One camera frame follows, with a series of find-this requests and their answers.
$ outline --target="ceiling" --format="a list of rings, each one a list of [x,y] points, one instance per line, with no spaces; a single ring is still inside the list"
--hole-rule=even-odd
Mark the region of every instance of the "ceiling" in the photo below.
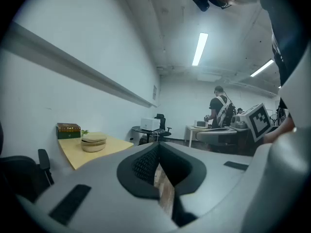
[[[259,3],[224,10],[211,4],[201,12],[192,0],[126,2],[160,76],[217,79],[217,83],[278,93],[275,63],[250,77],[274,59],[270,20]],[[199,66],[193,67],[200,33],[208,33],[208,39]]]

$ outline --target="black shirt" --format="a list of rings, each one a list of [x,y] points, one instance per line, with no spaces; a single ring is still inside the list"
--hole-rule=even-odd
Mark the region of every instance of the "black shirt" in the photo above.
[[[220,97],[224,100],[225,103],[227,103],[227,97],[226,96],[220,95]],[[210,101],[209,108],[211,110],[216,110],[216,116],[218,115],[218,113],[222,107],[223,107],[223,103],[221,103],[218,98],[213,98]],[[216,129],[216,128],[219,128],[219,126],[217,123],[217,118],[214,118],[213,123],[212,123],[212,129]]]
[[[260,0],[261,6],[269,14],[277,46],[281,53],[275,54],[275,61],[280,73],[281,86],[292,74],[309,42],[307,24],[304,25],[298,13],[305,14],[309,0],[292,0],[297,11],[294,11],[288,0]],[[280,107],[286,109],[282,98]]]

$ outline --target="round bread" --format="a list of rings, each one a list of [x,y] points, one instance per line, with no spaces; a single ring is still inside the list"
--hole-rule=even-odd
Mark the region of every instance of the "round bread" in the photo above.
[[[106,144],[101,144],[101,145],[97,145],[97,146],[83,146],[81,145],[81,148],[85,151],[85,152],[98,152],[100,150],[103,150],[106,147]]]
[[[85,142],[101,142],[105,141],[107,136],[102,132],[90,132],[83,135],[82,140]]]
[[[98,145],[102,145],[102,144],[106,144],[106,140],[100,141],[100,142],[85,142],[85,141],[81,140],[81,146],[98,146]]]

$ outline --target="ceiling light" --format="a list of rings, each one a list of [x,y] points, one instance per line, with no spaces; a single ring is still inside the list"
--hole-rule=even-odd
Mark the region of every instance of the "ceiling light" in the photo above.
[[[200,33],[200,37],[199,37],[199,41],[198,41],[198,45],[196,47],[196,51],[195,51],[195,55],[194,55],[194,59],[193,59],[193,66],[197,66],[200,62],[204,47],[205,47],[205,43],[207,41],[207,37],[208,34],[207,33]]]
[[[264,64],[261,68],[259,68],[256,72],[254,72],[251,77],[255,77],[257,74],[259,74],[261,71],[265,70],[269,65],[271,65],[274,61],[269,60],[266,64]]]

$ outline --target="person's arm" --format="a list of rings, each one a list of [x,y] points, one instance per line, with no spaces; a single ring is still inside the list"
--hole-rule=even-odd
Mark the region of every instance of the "person's arm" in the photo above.
[[[216,110],[215,109],[211,109],[211,110],[212,110],[212,114],[207,118],[207,121],[216,118]]]
[[[263,143],[273,143],[280,135],[292,131],[294,127],[294,121],[289,114],[288,118],[286,118],[276,130],[267,133],[263,137]]]

